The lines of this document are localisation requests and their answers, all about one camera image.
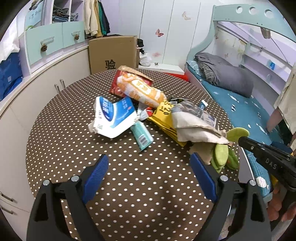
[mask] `gray blanket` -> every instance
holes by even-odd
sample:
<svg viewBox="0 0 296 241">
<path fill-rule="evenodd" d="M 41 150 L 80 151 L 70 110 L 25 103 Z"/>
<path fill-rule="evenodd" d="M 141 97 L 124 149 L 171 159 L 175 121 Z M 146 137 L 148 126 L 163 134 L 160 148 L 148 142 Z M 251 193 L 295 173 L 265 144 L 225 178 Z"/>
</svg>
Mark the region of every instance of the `gray blanket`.
<svg viewBox="0 0 296 241">
<path fill-rule="evenodd" d="M 247 69 L 235 67 L 225 59 L 209 53 L 195 55 L 207 82 L 250 98 L 258 76 Z"/>
</svg>

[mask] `polka dot tablecloth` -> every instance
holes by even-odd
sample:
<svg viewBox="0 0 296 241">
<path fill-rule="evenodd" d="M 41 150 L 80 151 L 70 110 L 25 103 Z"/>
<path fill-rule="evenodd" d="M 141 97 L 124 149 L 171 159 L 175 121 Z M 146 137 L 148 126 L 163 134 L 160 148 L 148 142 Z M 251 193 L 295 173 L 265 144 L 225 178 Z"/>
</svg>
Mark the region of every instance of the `polka dot tablecloth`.
<svg viewBox="0 0 296 241">
<path fill-rule="evenodd" d="M 179 78 L 140 70 L 154 79 L 153 86 L 167 97 L 186 98 L 195 104 L 204 99 L 207 111 L 221 128 L 232 128 L 226 113 L 206 93 Z M 87 203 L 94 223 L 107 241 L 192 240 L 209 215 L 207 200 L 189 166 L 189 147 L 182 148 L 154 123 L 145 124 L 154 142 L 139 152 L 128 129 L 109 139 L 90 133 L 97 96 L 112 102 L 109 94 L 116 70 L 91 75 L 56 95 L 42 110 L 31 130 L 26 166 L 32 193 L 37 195 L 44 179 L 53 183 L 79 175 L 99 155 L 109 157 L 109 169 L 95 198 Z M 221 174 L 237 180 L 237 171 Z M 79 238 L 66 200 L 61 200 L 72 237 Z"/>
</svg>

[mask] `yellow package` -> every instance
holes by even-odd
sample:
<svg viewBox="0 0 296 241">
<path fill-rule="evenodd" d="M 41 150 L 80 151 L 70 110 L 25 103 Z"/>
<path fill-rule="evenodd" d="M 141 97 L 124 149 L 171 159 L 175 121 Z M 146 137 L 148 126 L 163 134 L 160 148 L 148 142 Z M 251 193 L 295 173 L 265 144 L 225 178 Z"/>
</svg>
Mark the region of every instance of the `yellow package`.
<svg viewBox="0 0 296 241">
<path fill-rule="evenodd" d="M 166 100 L 163 92 L 150 87 L 136 74 L 122 72 L 122 75 L 117 78 L 117 86 L 127 96 L 153 108 L 157 108 L 162 101 Z"/>
<path fill-rule="evenodd" d="M 169 137 L 176 141 L 180 146 L 185 146 L 187 142 L 179 142 L 177 138 L 177 131 L 173 127 L 173 120 L 171 114 L 171 108 L 174 105 L 168 101 L 163 101 L 154 111 L 152 117 L 149 117 L 148 120 L 154 122 L 163 130 Z"/>
</svg>

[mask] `blue bag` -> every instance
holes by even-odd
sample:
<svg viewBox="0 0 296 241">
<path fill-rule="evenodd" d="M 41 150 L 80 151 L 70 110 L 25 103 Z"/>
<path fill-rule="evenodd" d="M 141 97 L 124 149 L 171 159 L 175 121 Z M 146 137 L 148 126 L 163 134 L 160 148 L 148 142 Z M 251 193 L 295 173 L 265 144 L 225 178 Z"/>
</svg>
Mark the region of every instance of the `blue bag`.
<svg viewBox="0 0 296 241">
<path fill-rule="evenodd" d="M 22 81 L 22 70 L 18 53 L 11 53 L 0 63 L 0 101 Z"/>
</svg>

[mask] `pine cone knob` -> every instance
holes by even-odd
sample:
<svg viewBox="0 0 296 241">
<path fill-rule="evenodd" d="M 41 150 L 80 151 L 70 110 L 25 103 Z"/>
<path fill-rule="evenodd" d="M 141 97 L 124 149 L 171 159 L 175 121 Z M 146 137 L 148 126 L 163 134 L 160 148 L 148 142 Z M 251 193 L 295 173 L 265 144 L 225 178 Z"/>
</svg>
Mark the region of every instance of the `pine cone knob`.
<svg viewBox="0 0 296 241">
<path fill-rule="evenodd" d="M 45 52 L 47 50 L 47 45 L 46 44 L 43 44 L 41 46 L 41 52 Z"/>
</svg>

